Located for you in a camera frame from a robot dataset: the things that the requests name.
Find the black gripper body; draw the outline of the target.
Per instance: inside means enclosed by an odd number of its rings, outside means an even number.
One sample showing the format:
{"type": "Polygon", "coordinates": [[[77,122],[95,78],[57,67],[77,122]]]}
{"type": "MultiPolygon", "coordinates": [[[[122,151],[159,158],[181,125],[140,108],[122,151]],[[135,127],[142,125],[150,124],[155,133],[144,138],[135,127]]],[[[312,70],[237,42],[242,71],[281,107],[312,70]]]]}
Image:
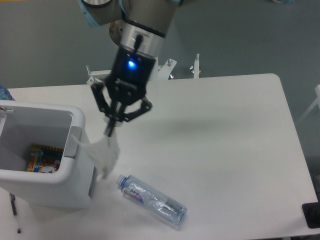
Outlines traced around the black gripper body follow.
{"type": "Polygon", "coordinates": [[[111,100],[129,106],[142,99],[155,61],[152,56],[121,45],[111,74],[104,80],[111,100]]]}

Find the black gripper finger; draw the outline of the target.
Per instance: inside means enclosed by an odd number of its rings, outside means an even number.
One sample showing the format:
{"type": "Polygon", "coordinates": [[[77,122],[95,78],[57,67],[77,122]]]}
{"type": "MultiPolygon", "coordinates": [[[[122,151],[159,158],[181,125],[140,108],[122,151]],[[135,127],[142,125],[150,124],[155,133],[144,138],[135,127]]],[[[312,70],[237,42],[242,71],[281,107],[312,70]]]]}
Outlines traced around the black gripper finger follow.
{"type": "Polygon", "coordinates": [[[125,109],[121,111],[121,122],[130,122],[141,115],[144,115],[145,113],[149,112],[153,107],[153,104],[148,100],[146,96],[140,99],[140,105],[139,108],[135,109],[131,112],[125,112],[125,109]]]}
{"type": "Polygon", "coordinates": [[[104,84],[103,82],[96,82],[91,85],[91,90],[94,95],[95,101],[97,103],[97,107],[100,112],[104,113],[104,115],[109,118],[107,123],[106,130],[104,134],[107,137],[111,137],[113,135],[116,122],[119,119],[119,102],[117,101],[117,96],[119,94],[119,90],[114,82],[107,82],[104,84]],[[110,94],[111,102],[107,103],[103,90],[107,88],[108,93],[110,94]]]}

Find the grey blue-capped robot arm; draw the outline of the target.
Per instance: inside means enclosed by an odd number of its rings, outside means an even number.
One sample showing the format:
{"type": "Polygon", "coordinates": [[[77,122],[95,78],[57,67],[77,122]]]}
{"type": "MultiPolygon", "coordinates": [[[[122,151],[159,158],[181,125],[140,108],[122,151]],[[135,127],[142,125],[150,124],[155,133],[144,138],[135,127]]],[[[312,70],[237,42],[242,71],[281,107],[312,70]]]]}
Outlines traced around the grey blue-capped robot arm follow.
{"type": "Polygon", "coordinates": [[[91,26],[121,22],[117,54],[110,74],[91,85],[100,112],[108,118],[105,134],[152,108],[147,83],[176,10],[182,0],[80,0],[91,26]]]}

